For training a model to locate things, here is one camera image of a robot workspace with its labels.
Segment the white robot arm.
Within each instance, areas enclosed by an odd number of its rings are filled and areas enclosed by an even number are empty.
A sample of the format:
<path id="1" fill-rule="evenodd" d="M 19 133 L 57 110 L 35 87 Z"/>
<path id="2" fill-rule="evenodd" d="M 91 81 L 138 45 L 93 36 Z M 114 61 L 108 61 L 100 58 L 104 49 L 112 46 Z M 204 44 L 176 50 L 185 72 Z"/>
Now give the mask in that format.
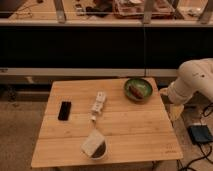
<path id="1" fill-rule="evenodd" d="M 169 118 L 177 120 L 184 105 L 199 92 L 213 102 L 213 59 L 204 58 L 183 62 L 177 71 L 177 78 L 168 87 L 159 90 L 169 101 Z"/>

